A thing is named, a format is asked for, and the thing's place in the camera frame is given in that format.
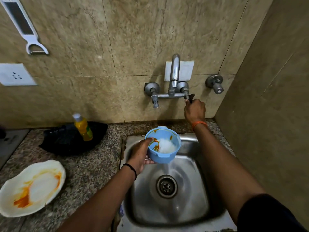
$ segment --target countertop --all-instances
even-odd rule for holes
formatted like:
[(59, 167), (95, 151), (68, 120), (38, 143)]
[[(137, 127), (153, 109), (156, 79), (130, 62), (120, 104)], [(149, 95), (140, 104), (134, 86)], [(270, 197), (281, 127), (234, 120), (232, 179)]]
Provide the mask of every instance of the countertop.
[[(212, 119), (207, 119), (214, 135), (230, 150), (225, 137)], [(55, 231), (80, 205), (102, 188), (118, 171), (122, 143), (130, 135), (145, 135), (157, 126), (167, 126), (177, 133), (192, 132), (185, 120), (146, 121), (110, 124), (103, 140), (95, 149), (80, 156), (56, 156), (38, 146), (44, 129), (31, 130), (0, 171), (0, 187), (27, 166), (41, 161), (57, 160), (66, 169), (66, 181), (57, 197), (42, 210), (25, 217), (5, 218), (0, 215), (0, 231)]]

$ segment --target person's left hand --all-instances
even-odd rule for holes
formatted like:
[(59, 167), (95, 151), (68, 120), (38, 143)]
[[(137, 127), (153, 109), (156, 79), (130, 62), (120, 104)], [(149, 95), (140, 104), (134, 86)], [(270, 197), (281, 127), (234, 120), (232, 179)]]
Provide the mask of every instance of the person's left hand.
[(137, 175), (143, 171), (144, 164), (154, 164), (152, 160), (145, 160), (148, 158), (147, 148), (152, 140), (153, 138), (146, 138), (133, 147), (131, 158), (127, 163), (135, 169)]

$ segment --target stainless steel sink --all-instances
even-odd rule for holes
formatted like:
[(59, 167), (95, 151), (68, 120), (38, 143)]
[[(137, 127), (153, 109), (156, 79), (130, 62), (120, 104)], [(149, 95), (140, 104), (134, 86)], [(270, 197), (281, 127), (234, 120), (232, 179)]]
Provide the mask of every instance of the stainless steel sink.
[[(236, 230), (224, 208), (195, 134), (180, 134), (181, 148), (169, 164), (144, 167), (122, 202), (117, 231)], [(143, 136), (127, 138), (124, 158)]]

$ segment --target chrome faucet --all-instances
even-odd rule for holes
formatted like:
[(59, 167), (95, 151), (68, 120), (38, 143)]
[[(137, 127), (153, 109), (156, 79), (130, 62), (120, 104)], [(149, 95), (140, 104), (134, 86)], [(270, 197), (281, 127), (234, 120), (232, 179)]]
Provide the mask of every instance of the chrome faucet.
[(180, 56), (174, 54), (172, 58), (172, 68), (170, 85), (168, 92), (160, 94), (160, 86), (156, 82), (145, 83), (144, 92), (151, 97), (154, 108), (158, 108), (158, 98), (184, 98), (192, 102), (194, 94), (189, 93), (189, 85), (186, 81), (179, 81)]

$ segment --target sink drain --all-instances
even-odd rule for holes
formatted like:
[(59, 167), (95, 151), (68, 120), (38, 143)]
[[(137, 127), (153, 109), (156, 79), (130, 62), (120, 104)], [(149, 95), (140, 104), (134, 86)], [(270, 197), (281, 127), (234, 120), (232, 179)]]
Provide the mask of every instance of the sink drain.
[(173, 198), (177, 193), (177, 182), (170, 175), (160, 176), (157, 180), (157, 191), (163, 198)]

